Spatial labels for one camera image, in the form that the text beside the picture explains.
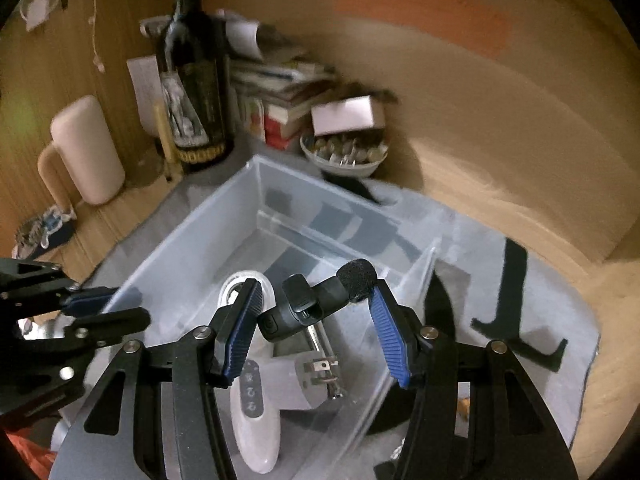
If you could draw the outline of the silver metal cylinder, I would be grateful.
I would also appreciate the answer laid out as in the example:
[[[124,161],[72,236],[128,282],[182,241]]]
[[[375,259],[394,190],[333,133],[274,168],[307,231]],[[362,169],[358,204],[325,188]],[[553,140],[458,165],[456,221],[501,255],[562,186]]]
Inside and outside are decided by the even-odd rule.
[[[304,335],[310,348],[320,353],[320,362],[314,364],[318,379],[326,385],[331,399],[341,399],[346,394],[346,390],[342,384],[340,361],[333,351],[323,324],[318,322],[307,326]]]

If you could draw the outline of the white travel plug adapter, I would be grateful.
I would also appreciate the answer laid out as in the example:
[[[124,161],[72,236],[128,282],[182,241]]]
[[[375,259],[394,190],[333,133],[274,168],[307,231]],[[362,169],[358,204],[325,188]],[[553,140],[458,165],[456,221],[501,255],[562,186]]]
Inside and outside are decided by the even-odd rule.
[[[338,359],[319,351],[273,356],[260,366],[262,392],[280,411],[311,411],[329,399],[329,385],[338,382]]]

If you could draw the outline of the clear plastic storage bin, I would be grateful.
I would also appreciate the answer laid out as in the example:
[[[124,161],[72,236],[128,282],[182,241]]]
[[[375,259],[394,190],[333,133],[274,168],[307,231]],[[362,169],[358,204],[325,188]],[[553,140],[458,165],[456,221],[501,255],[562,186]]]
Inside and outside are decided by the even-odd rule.
[[[127,245],[142,251],[137,269],[118,250],[96,282],[113,286],[112,311],[142,307],[148,346],[178,339],[213,316],[224,281],[253,270],[273,286],[293,274],[310,284],[350,260],[370,261],[396,298],[419,307],[424,273],[446,214],[428,198],[373,182],[371,197],[256,156],[222,185],[206,172],[182,181]],[[346,394],[282,422],[276,479],[333,479],[361,440],[392,378],[368,307],[356,304],[324,324],[341,363]]]

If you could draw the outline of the white handheld massager device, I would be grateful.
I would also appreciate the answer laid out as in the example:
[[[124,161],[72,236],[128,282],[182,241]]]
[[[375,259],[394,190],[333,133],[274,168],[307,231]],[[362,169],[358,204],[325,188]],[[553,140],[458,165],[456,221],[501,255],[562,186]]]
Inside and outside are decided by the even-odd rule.
[[[255,474],[269,474],[280,452],[280,412],[268,399],[262,381],[262,367],[272,356],[273,344],[256,328],[241,375],[230,391],[235,442],[245,465]]]

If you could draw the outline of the cartoon sticker card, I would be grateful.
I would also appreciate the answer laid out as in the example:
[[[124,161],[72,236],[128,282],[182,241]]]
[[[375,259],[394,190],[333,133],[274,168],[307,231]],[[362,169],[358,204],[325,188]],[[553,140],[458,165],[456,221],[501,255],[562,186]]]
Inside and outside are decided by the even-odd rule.
[[[18,260],[36,260],[42,255],[66,244],[75,234],[76,212],[53,205],[40,216],[25,221],[16,231],[12,257]]]

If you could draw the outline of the grey felt mat black pattern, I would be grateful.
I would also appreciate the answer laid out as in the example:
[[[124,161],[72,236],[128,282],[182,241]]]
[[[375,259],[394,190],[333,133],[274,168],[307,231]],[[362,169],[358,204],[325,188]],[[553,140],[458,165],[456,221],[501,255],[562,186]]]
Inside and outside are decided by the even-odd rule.
[[[406,390],[390,376],[333,479],[343,465],[356,479],[575,478],[568,444],[599,339],[593,314],[513,240],[431,201],[446,217],[420,306],[393,293],[421,325],[422,382]],[[222,284],[207,323],[156,346],[142,341],[144,331],[131,334],[80,410],[55,478],[163,479],[176,463],[185,479],[275,479],[245,465],[232,385],[212,385],[214,316],[248,278],[262,285],[262,312],[274,307],[282,284],[242,270]],[[273,356],[314,351],[304,331],[272,342]]]

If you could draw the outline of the cream white plastic jug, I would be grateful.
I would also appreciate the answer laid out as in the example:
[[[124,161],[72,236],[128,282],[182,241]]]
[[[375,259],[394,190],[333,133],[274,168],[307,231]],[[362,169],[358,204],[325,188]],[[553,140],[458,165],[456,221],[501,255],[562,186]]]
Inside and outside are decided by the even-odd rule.
[[[102,107],[88,94],[56,114],[51,143],[38,157],[38,174],[58,209],[70,212],[75,197],[91,206],[108,203],[125,182]]]

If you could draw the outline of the small tan tube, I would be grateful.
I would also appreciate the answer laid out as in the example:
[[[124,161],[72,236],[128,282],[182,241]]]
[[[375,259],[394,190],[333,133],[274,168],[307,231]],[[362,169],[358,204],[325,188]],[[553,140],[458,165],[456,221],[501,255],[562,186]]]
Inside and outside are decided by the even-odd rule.
[[[172,140],[172,132],[168,122],[164,102],[157,100],[154,103],[153,112],[158,136],[160,137],[160,145],[163,148],[165,159],[168,164],[178,164],[179,159],[175,150],[174,140]]]

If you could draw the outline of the white bowl of trinkets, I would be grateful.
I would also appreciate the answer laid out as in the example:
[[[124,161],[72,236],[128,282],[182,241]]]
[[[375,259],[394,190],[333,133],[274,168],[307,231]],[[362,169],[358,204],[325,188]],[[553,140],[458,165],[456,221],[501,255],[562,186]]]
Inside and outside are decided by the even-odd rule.
[[[375,136],[352,134],[314,136],[303,134],[299,145],[306,159],[326,174],[345,178],[368,178],[385,162],[390,144]]]

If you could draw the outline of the white cardboard box flap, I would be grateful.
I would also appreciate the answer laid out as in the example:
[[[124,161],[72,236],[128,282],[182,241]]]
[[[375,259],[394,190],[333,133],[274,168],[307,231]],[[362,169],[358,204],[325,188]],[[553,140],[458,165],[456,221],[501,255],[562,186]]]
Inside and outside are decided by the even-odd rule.
[[[314,106],[311,109],[311,121],[316,136],[383,129],[386,126],[384,106],[372,96],[358,96]]]

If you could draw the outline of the white handwritten note paper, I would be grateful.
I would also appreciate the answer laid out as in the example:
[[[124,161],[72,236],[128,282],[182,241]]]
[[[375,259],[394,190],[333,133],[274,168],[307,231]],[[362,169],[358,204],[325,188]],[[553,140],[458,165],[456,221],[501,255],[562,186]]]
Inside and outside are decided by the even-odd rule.
[[[160,73],[154,55],[130,58],[127,68],[134,87],[138,116],[142,129],[149,135],[158,137],[154,115],[154,105],[162,97]]]

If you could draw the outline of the stack of books and papers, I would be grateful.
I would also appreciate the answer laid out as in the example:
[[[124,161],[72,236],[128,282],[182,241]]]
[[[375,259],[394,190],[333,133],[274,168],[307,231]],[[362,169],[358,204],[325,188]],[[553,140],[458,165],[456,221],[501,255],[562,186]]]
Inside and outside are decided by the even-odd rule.
[[[337,87],[336,70],[271,25],[230,10],[216,17],[230,54],[235,125],[266,143],[299,136],[310,126],[311,107]]]

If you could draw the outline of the dark elephant label wine bottle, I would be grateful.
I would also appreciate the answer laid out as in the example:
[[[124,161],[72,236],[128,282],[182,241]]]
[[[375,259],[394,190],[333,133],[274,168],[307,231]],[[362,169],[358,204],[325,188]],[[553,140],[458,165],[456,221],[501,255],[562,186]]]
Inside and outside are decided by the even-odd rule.
[[[219,164],[234,148],[224,22],[207,14],[202,0],[175,0],[156,60],[183,171],[194,174]]]

